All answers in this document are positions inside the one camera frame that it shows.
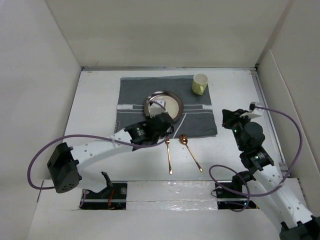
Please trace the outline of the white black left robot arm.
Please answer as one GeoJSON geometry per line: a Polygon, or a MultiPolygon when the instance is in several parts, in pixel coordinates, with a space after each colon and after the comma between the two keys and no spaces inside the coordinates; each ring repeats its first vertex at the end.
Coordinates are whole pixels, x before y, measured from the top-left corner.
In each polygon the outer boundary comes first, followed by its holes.
{"type": "Polygon", "coordinates": [[[173,132],[173,123],[169,114],[161,113],[129,125],[110,137],[97,136],[96,141],[77,146],[58,144],[47,162],[55,191],[62,194],[79,187],[107,198],[112,191],[108,174],[101,171],[99,177],[93,177],[85,173],[85,169],[117,154],[160,145],[160,139],[173,132]]]}

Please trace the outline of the grey striped cloth placemat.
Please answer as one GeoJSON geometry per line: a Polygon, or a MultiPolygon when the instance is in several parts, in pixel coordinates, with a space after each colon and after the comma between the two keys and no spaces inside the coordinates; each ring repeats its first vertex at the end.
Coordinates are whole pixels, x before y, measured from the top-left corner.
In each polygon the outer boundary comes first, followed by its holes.
{"type": "Polygon", "coordinates": [[[218,129],[209,90],[196,95],[192,91],[192,82],[192,75],[121,78],[114,132],[146,120],[144,103],[147,98],[158,91],[169,91],[180,97],[183,103],[183,113],[173,125],[171,139],[182,134],[188,138],[216,136],[218,129]]]}

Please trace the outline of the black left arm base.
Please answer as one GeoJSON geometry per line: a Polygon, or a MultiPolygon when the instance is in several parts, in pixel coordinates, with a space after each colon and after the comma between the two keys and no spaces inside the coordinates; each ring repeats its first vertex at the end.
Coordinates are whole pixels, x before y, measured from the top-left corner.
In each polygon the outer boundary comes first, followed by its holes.
{"type": "Polygon", "coordinates": [[[126,181],[113,182],[113,189],[101,196],[91,190],[82,193],[79,208],[82,210],[126,210],[128,183],[126,181]]]}

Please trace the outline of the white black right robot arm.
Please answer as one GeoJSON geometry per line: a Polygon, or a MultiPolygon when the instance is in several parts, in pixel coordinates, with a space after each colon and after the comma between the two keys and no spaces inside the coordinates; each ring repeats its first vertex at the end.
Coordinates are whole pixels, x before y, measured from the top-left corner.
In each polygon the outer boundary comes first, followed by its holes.
{"type": "Polygon", "coordinates": [[[237,197],[248,192],[255,205],[272,222],[282,240],[318,240],[320,219],[308,210],[284,182],[279,168],[263,148],[263,128],[252,118],[262,115],[257,107],[250,111],[222,110],[222,126],[232,130],[241,163],[243,179],[231,184],[237,197]]]}

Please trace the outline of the copper fork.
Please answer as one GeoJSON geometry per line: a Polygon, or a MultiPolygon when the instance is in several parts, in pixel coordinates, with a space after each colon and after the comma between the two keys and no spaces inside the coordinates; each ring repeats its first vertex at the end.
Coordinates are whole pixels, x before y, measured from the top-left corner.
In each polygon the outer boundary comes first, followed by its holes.
{"type": "Polygon", "coordinates": [[[170,138],[169,137],[167,137],[165,139],[165,144],[166,144],[166,149],[167,149],[169,174],[172,175],[173,174],[173,170],[172,170],[172,161],[171,161],[171,154],[170,154],[170,148],[169,148],[169,144],[170,144],[170,138]]]}

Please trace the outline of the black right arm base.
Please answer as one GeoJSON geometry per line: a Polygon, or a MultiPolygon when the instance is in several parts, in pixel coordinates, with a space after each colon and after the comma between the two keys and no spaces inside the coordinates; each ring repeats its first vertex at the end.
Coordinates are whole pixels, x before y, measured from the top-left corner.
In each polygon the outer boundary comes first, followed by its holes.
{"type": "Polygon", "coordinates": [[[246,206],[246,209],[258,209],[258,206],[252,200],[248,202],[245,196],[229,192],[218,184],[215,184],[211,195],[216,198],[217,208],[219,210],[239,211],[244,206],[246,206]]]}

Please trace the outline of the yellow plastic cup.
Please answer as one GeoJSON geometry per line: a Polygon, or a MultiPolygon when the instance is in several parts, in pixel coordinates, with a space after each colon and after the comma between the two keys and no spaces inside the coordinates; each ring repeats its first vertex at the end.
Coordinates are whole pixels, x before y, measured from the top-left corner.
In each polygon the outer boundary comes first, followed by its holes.
{"type": "Polygon", "coordinates": [[[203,73],[197,73],[193,76],[192,91],[194,94],[202,96],[208,85],[208,76],[203,73]]]}

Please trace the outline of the brown rimmed cream plate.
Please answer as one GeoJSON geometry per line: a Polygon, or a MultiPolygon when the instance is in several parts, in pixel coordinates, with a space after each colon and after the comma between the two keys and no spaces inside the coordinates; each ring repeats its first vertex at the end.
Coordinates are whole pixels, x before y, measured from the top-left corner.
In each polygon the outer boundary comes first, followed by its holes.
{"type": "Polygon", "coordinates": [[[150,94],[143,104],[143,112],[147,118],[166,113],[174,122],[177,122],[183,115],[183,111],[184,104],[182,99],[171,91],[156,91],[150,94]]]}

